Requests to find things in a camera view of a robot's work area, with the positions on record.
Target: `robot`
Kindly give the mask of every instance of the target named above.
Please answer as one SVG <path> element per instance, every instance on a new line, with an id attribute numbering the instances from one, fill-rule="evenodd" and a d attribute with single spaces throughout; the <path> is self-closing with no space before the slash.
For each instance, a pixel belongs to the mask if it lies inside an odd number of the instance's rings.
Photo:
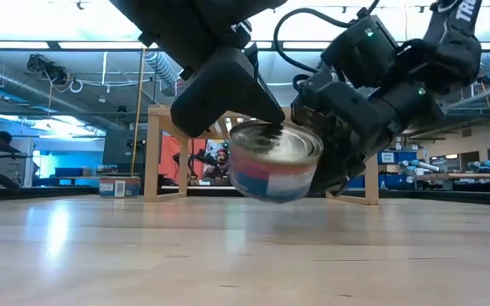
<path id="1" fill-rule="evenodd" d="M 490 173 L 490 161 L 469 162 L 468 168 L 475 173 Z"/>
<path id="2" fill-rule="evenodd" d="M 183 132 L 196 137 L 226 111 L 273 124 L 284 120 L 258 73 L 258 49 L 245 47 L 251 40 L 247 18 L 286 0 L 111 1 L 142 30 L 143 44 L 156 43 L 184 67 L 185 89 L 171 107 L 173 123 Z M 293 80 L 291 119 L 324 144 L 311 194 L 337 195 L 363 172 L 368 158 L 405 129 L 443 120 L 434 97 L 470 85 L 479 73 L 481 44 L 474 32 L 481 0 L 437 0 L 423 39 L 401 46 L 372 14 L 378 3 L 350 22 L 298 8 L 275 29 L 276 51 L 307 71 Z M 282 24 L 295 14 L 313 14 L 346 29 L 322 52 L 318 67 L 291 59 L 277 40 Z M 377 89 L 366 98 L 356 90 L 361 87 Z"/>

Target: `fluorescent light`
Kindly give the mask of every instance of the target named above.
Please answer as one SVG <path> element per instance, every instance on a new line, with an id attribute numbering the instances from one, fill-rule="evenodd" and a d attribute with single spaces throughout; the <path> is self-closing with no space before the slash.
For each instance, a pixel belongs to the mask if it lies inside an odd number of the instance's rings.
<path id="1" fill-rule="evenodd" d="M 484 50 L 490 50 L 490 42 L 482 42 L 481 48 Z"/>
<path id="2" fill-rule="evenodd" d="M 49 46 L 46 42 L 0 42 L 0 48 L 45 49 Z"/>
<path id="3" fill-rule="evenodd" d="M 42 131 L 50 131 L 50 127 L 48 126 L 48 124 L 44 120 L 37 121 L 35 123 L 35 125 L 33 125 L 33 127 L 31 127 L 31 128 L 39 129 Z"/>
<path id="4" fill-rule="evenodd" d="M 158 48 L 153 43 L 146 47 L 142 42 L 58 42 L 63 49 L 141 49 Z"/>
<path id="5" fill-rule="evenodd" d="M 9 120 L 9 121 L 19 121 L 20 118 L 18 116 L 7 116 L 7 115 L 0 115 L 1 119 Z"/>
<path id="6" fill-rule="evenodd" d="M 258 48 L 271 48 L 271 42 L 250 42 L 245 48 L 252 47 L 254 43 L 256 43 L 256 47 Z"/>
<path id="7" fill-rule="evenodd" d="M 54 119 L 58 119 L 61 122 L 66 122 L 69 124 L 72 124 L 76 127 L 84 127 L 85 124 L 84 122 L 81 122 L 80 120 L 76 119 L 74 116 L 52 116 Z"/>
<path id="8" fill-rule="evenodd" d="M 330 45 L 330 42 L 285 42 L 283 48 L 299 48 L 299 49 L 325 49 Z"/>
<path id="9" fill-rule="evenodd" d="M 70 134 L 39 135 L 39 138 L 42 138 L 42 139 L 73 139 L 73 136 L 71 136 Z"/>

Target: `wooden table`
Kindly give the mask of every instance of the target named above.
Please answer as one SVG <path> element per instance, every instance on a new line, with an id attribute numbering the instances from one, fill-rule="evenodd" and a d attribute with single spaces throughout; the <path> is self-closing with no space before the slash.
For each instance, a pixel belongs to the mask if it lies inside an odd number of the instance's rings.
<path id="1" fill-rule="evenodd" d="M 286 122 L 290 121 L 290 107 L 282 107 L 285 113 Z M 215 122 L 209 129 L 209 132 L 205 132 L 202 135 L 196 137 L 196 139 L 228 139 L 229 130 L 226 127 L 226 123 L 229 122 L 235 127 L 239 122 L 247 122 L 252 120 L 248 116 L 238 114 L 235 112 L 227 111 L 217 122 Z M 171 195 L 158 195 L 158 161 L 160 160 L 161 146 L 162 146 L 162 131 L 169 133 L 180 142 L 180 158 L 179 164 L 186 165 L 188 162 L 188 143 L 191 137 L 180 131 L 171 120 L 170 107 L 167 105 L 150 105 L 149 106 L 149 124 L 147 132 L 147 148 L 146 148 L 146 165 L 145 165 L 145 200 L 148 202 L 157 201 L 171 201 L 186 196 L 187 191 L 187 167 L 180 167 L 178 172 L 179 178 L 179 191 Z M 379 188 L 378 188 L 378 159 L 377 155 L 373 156 L 366 162 L 365 172 L 365 197 L 357 198 L 350 196 L 341 196 L 338 199 L 341 201 L 355 202 L 364 205 L 378 205 L 379 204 Z M 333 199 L 334 197 L 330 193 L 326 193 L 326 197 Z"/>

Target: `ceiling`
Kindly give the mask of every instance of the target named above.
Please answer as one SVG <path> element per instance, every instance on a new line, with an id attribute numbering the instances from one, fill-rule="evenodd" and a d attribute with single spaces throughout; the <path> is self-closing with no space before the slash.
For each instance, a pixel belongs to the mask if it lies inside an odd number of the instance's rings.
<path id="1" fill-rule="evenodd" d="M 376 14 L 385 23 L 396 40 L 403 41 L 414 37 L 422 37 L 430 14 L 428 9 L 421 12 L 421 6 L 428 6 L 431 0 L 395 0 L 381 1 Z M 253 18 L 255 40 L 271 40 L 273 27 L 283 14 L 297 7 L 310 6 L 319 9 L 333 17 L 349 20 L 358 7 L 367 6 L 370 1 L 361 0 L 289 0 L 283 7 L 275 12 L 265 11 Z M 77 1 L 71 0 L 19 0 L 9 2 L 0 0 L 0 8 L 5 5 L 6 9 L 0 9 L 0 40 L 72 40 L 72 41 L 133 41 L 139 35 L 137 28 L 112 7 L 106 0 L 83 1 L 85 9 L 77 9 Z M 481 12 L 477 24 L 477 36 L 490 41 L 490 0 L 483 1 L 484 9 Z M 66 16 L 62 26 L 59 22 L 53 22 L 60 16 Z M 296 16 L 289 20 L 289 24 L 282 28 L 282 40 L 332 40 L 341 30 L 326 25 L 311 16 Z M 26 63 L 30 54 L 41 54 L 53 61 L 56 65 L 66 68 L 77 80 L 86 82 L 104 82 L 104 86 L 84 84 L 80 93 L 72 93 L 67 90 L 61 96 L 66 99 L 84 105 L 85 109 L 94 112 L 114 112 L 118 106 L 125 105 L 128 111 L 135 111 L 138 87 L 136 84 L 129 86 L 112 86 L 124 82 L 137 82 L 139 80 L 140 53 L 135 51 L 119 51 L 106 53 L 106 66 L 104 73 L 104 52 L 72 52 L 72 51 L 16 51 L 0 50 L 0 63 L 5 67 L 5 73 L 32 79 L 28 84 L 35 84 L 44 91 L 48 91 L 49 84 L 42 81 L 43 76 L 33 74 L 26 69 Z M 288 52 L 292 58 L 304 62 L 307 65 L 318 64 L 319 52 Z M 168 58 L 171 68 L 179 73 L 180 67 Z M 291 81 L 293 76 L 304 73 L 285 62 L 274 52 L 263 51 L 259 53 L 259 71 L 268 83 L 280 105 L 289 105 L 295 97 Z M 153 75 L 150 67 L 145 68 L 143 80 L 148 80 Z M 446 105 L 468 99 L 472 95 L 481 92 L 481 88 L 465 88 L 461 92 L 453 93 L 447 97 L 440 98 Z M 165 96 L 160 92 L 160 85 L 154 82 L 143 83 L 142 112 L 146 112 L 149 104 L 158 103 L 168 105 L 173 97 Z M 58 111 L 58 105 L 52 106 Z M 481 99 L 475 103 L 461 105 L 453 108 L 451 115 L 477 115 L 483 114 L 486 108 L 485 100 Z"/>

